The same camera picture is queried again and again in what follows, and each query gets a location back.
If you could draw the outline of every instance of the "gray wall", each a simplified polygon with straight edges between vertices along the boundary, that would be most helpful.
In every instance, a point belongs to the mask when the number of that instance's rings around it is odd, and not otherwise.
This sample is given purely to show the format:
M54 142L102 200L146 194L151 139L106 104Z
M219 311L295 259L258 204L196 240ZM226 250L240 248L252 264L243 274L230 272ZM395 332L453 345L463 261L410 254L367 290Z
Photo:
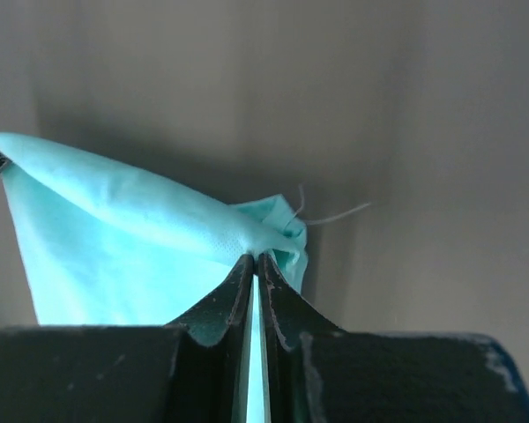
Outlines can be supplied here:
M529 384L529 0L0 2L0 129L308 219L350 330L497 337ZM0 187L0 325L34 320Z

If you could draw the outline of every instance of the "mask ear loop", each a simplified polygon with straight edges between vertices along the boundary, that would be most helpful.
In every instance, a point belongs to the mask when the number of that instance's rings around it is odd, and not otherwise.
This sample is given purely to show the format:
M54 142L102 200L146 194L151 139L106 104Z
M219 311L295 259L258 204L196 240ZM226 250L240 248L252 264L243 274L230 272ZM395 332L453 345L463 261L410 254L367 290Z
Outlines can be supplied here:
M298 210L296 210L294 212L294 216L288 221L286 226L284 226L284 229L286 229L286 227L290 224L290 222L292 220L294 220L301 212L303 212L303 210L306 207L306 196L305 196L305 193L303 191L303 184L302 183L298 184L298 191L300 193L300 207L298 207ZM350 216L350 215L355 214L357 212L360 212L360 211L366 209L367 207L370 207L372 204L373 204L373 202L368 201L367 203L359 204L359 205L357 205L356 207L353 207L350 210L343 211L342 213L336 214L334 216L329 216L329 217L324 218L324 219L312 219L312 220L304 220L304 219L302 219L302 222L305 223L307 226L324 225L326 223L332 223L332 222L335 222L337 220L346 218L347 216Z

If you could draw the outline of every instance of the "thread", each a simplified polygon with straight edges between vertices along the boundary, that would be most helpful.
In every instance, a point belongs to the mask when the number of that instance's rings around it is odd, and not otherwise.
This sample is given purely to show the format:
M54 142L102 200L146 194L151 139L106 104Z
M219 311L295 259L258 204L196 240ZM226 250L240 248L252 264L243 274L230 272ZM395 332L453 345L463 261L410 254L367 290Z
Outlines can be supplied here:
M296 210L296 212L294 213L294 217L298 216L301 212L303 212L306 206L306 196L304 194L303 184L301 183L298 184L298 191L300 192L300 207L298 207L298 210ZM371 205L372 205L372 202L368 201L367 203L359 204L356 207L353 207L352 209L343 211L342 213L336 214L334 216L328 216L327 218L323 218L323 219L312 219L312 220L302 219L302 222L305 223L307 226L325 225L327 223L332 223L337 220L346 218L347 216L350 216L352 214L358 213Z

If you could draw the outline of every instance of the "light blue face mask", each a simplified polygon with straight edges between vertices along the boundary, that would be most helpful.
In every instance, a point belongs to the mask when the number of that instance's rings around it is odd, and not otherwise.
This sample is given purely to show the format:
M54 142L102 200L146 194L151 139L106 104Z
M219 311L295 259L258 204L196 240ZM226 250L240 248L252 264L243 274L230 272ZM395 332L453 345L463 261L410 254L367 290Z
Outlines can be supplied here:
M0 152L12 161L2 175L41 324L167 323L245 253L270 252L301 291L306 226L282 196L227 205L37 137L0 133ZM258 308L253 315L259 339ZM251 346L250 384L262 387L259 345ZM248 421L262 419L259 406L250 398Z

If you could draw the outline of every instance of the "gray background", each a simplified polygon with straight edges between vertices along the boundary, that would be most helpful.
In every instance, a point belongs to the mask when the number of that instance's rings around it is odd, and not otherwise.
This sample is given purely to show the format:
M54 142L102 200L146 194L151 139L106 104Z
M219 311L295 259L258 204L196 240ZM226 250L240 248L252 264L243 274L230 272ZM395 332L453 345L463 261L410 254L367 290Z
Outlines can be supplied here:
M529 385L529 0L0 2L0 130L307 219L349 330L497 337ZM34 314L0 184L0 326Z

